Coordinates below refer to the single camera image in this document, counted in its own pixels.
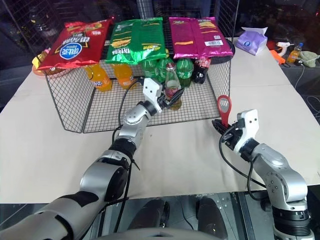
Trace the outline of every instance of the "wire mesh basket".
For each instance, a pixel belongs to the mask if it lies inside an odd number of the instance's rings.
[[[239,0],[2,0],[32,52],[39,54],[52,45],[65,22],[96,22],[113,19],[120,22],[137,18],[163,17],[165,46],[173,54],[169,17],[202,18],[215,16],[219,29],[232,42]],[[58,116],[65,130],[76,133],[111,131],[118,126],[118,111],[125,92],[114,71],[104,62],[111,37],[109,29],[100,61],[112,79],[112,90],[100,92],[89,81],[84,69],[67,69],[46,75],[46,81]],[[230,56],[211,61],[204,84],[191,84],[182,95],[182,107],[165,109],[149,122],[163,125],[219,117],[217,98],[230,95]],[[139,65],[130,66],[135,77],[143,76]],[[130,90],[124,101],[121,117],[139,101],[142,86]]]

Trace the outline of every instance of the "robotic arm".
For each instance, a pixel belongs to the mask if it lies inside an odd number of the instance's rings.
[[[79,191],[61,196],[16,225],[0,232],[3,240],[79,240],[97,214],[108,203],[119,199],[125,189],[129,162],[140,146],[151,117],[174,104],[183,93],[171,100],[162,93],[162,85],[145,78],[144,102],[129,110],[114,143],[84,173]]]
[[[254,160],[253,169],[264,181],[272,205],[274,239],[314,240],[309,228],[307,184],[282,154],[254,139],[259,129],[258,111],[238,113],[237,122],[228,128],[219,119],[212,124],[231,150],[245,161]]]

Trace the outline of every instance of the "plastic bottle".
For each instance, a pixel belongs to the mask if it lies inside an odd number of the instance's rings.
[[[141,63],[141,68],[144,72],[144,77],[158,80],[159,70],[157,60],[146,60]]]
[[[195,83],[203,84],[207,77],[207,72],[210,67],[211,58],[202,57],[194,62],[194,70],[191,75],[191,80]]]
[[[127,89],[133,82],[134,77],[128,64],[111,64],[114,75],[123,89]]]
[[[99,63],[87,65],[83,68],[86,71],[90,81],[100,92],[105,92],[112,89],[112,81]]]
[[[173,63],[172,59],[169,57],[169,51],[168,49],[165,49],[167,55],[166,58],[162,58],[159,60],[157,64],[157,68],[159,71],[158,75],[158,81],[162,84],[163,82],[166,81],[166,74],[167,74],[167,64],[168,63]]]
[[[176,73],[178,75],[182,88],[190,86],[191,75],[193,70],[194,70],[194,64],[189,58],[181,58],[176,63]]]
[[[295,62],[295,60],[298,59],[299,57],[299,53],[302,51],[302,47],[303,47],[303,43],[300,42],[298,46],[294,47],[294,50],[290,53],[290,55],[287,58],[287,63],[289,64],[293,64]]]
[[[176,65],[169,62],[166,65],[165,75],[165,96],[170,100],[176,92],[181,89],[181,85],[176,73]],[[171,110],[176,111],[181,108],[181,97],[170,107]]]

